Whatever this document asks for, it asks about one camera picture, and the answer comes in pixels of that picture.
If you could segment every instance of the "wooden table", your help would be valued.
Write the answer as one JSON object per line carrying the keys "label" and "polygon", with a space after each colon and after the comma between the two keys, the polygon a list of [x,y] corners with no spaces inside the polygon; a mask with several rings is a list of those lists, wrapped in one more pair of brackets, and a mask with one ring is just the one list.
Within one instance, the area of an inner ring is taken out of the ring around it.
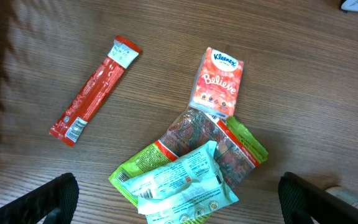
{"label": "wooden table", "polygon": [[[0,207],[72,172],[73,223],[145,223],[108,181],[185,110],[207,46],[245,61],[236,116],[269,160],[208,223],[283,223],[292,171],[358,192],[358,13],[340,0],[0,0]],[[48,130],[115,35],[144,53],[74,148]]]}

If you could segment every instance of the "red pattern packaging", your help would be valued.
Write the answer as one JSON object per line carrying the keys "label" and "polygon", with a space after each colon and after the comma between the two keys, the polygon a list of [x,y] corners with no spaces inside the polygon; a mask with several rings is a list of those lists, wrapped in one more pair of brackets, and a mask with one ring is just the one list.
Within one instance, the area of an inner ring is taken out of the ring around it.
{"label": "red pattern packaging", "polygon": [[197,71],[189,105],[227,119],[234,114],[244,62],[208,47]]}
{"label": "red pattern packaging", "polygon": [[51,127],[49,134],[71,147],[74,146],[85,125],[140,52],[138,46],[118,35],[108,56],[90,76],[62,117]]}

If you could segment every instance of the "food packaging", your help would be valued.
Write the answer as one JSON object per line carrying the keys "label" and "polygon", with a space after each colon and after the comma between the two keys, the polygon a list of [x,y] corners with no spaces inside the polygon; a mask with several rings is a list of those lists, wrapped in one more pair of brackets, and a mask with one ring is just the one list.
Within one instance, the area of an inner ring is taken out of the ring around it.
{"label": "food packaging", "polygon": [[148,224],[195,220],[239,200],[213,159],[217,146],[208,141],[174,162],[122,183],[138,197],[138,212],[146,215]]}
{"label": "food packaging", "polygon": [[50,128],[49,133],[67,145],[74,146],[86,124],[103,105],[140,52],[138,46],[118,35],[108,56],[90,76],[62,117]]}

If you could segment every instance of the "red snack wrapper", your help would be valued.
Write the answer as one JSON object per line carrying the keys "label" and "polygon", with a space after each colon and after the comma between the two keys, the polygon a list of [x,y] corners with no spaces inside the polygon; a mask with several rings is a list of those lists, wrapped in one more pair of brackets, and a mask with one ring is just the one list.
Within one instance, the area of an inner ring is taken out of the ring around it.
{"label": "red snack wrapper", "polygon": [[74,146],[85,125],[140,52],[138,46],[118,35],[108,56],[90,76],[62,117],[50,128],[49,134]]}

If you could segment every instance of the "white label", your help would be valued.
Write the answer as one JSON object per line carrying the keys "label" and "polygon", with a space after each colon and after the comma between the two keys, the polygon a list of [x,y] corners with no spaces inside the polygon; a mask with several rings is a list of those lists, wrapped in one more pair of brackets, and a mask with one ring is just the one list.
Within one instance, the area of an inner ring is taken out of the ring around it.
{"label": "white label", "polygon": [[110,50],[108,57],[115,60],[119,65],[126,69],[138,55],[139,53],[135,50],[132,50],[127,45],[114,40],[114,45]]}
{"label": "white label", "polygon": [[239,66],[237,59],[218,50],[212,50],[211,59],[218,69],[225,72],[233,72]]}
{"label": "white label", "polygon": [[78,137],[80,136],[82,130],[88,122],[84,121],[80,117],[75,119],[74,123],[70,126],[70,128],[66,132],[66,137],[71,139],[73,142],[77,142]]}

